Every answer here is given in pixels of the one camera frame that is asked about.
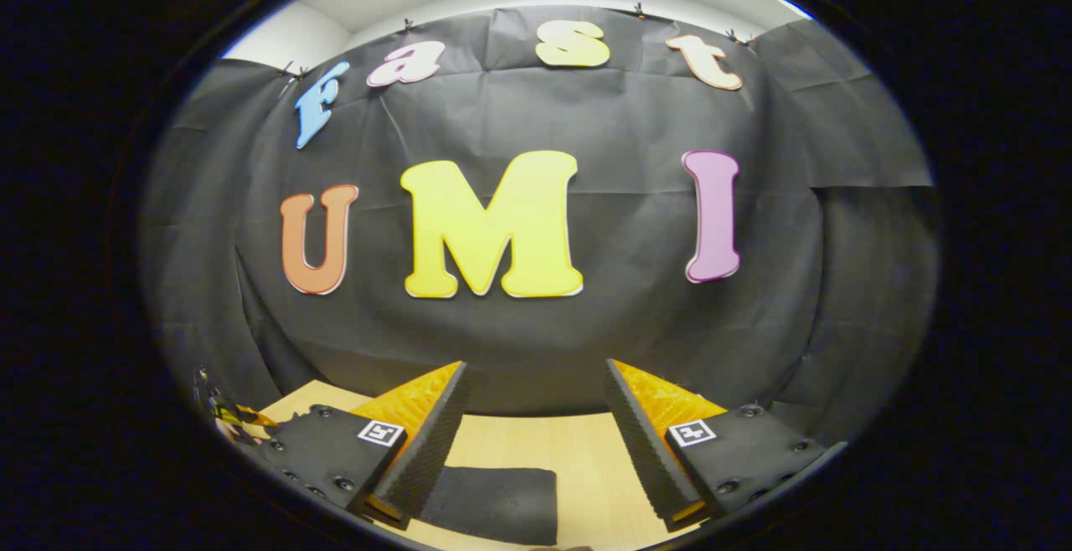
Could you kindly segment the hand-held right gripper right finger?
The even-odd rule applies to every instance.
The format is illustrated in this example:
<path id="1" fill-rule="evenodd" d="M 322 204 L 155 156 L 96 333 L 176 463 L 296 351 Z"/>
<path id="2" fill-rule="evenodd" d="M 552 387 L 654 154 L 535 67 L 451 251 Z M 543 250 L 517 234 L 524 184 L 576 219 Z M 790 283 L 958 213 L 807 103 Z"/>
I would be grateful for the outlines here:
<path id="1" fill-rule="evenodd" d="M 758 404 L 724 409 L 643 369 L 606 360 L 606 403 L 654 512 L 670 532 L 748 512 L 842 453 Z"/>

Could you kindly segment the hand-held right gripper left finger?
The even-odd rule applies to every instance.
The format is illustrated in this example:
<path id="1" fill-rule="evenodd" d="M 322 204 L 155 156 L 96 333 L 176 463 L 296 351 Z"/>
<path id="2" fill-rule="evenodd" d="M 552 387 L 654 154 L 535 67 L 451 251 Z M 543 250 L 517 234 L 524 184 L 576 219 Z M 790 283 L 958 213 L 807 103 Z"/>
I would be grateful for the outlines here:
<path id="1" fill-rule="evenodd" d="M 406 528 L 440 481 L 467 399 L 466 363 L 444 364 L 358 409 L 312 405 L 260 459 L 345 512 Z"/>

